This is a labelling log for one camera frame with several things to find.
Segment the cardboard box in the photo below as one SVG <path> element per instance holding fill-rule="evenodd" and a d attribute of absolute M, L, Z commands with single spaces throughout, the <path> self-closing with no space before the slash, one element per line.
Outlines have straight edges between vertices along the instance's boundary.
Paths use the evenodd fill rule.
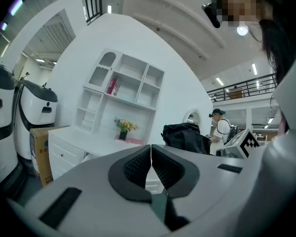
<path fill-rule="evenodd" d="M 32 128 L 30 130 L 32 163 L 35 175 L 40 179 L 40 182 L 43 186 L 46 186 L 53 181 L 49 164 L 48 131 L 63 127 L 65 126 Z"/>

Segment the black bag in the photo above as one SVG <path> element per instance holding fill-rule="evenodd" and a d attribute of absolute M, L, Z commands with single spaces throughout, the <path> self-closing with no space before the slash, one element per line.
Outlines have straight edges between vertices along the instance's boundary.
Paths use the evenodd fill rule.
<path fill-rule="evenodd" d="M 200 134 L 199 127 L 196 124 L 165 125 L 161 136 L 167 146 L 209 155 L 210 139 Z"/>

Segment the cap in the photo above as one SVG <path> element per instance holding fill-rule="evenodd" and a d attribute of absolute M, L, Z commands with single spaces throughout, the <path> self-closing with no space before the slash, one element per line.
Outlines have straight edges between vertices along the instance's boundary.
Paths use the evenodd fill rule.
<path fill-rule="evenodd" d="M 221 114 L 221 115 L 224 115 L 226 112 L 223 111 L 223 110 L 220 110 L 220 109 L 214 109 L 213 110 L 213 114 Z"/>

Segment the yellow flowers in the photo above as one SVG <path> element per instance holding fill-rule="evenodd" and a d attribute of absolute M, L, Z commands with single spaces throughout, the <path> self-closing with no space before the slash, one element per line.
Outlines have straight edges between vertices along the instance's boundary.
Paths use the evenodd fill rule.
<path fill-rule="evenodd" d="M 128 122 L 125 119 L 119 119 L 115 117 L 114 122 L 116 123 L 116 126 L 120 128 L 122 132 L 130 132 L 132 130 L 138 130 L 139 127 L 136 124 L 133 124 L 131 122 Z"/>

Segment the railing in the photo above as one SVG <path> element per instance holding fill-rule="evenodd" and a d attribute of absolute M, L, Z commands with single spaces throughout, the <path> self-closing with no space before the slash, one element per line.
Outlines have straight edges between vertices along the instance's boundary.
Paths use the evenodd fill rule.
<path fill-rule="evenodd" d="M 275 74 L 235 83 L 207 92 L 213 103 L 273 92 L 277 87 Z"/>
<path fill-rule="evenodd" d="M 85 0 L 85 7 L 88 25 L 91 24 L 93 19 L 103 14 L 102 0 Z"/>

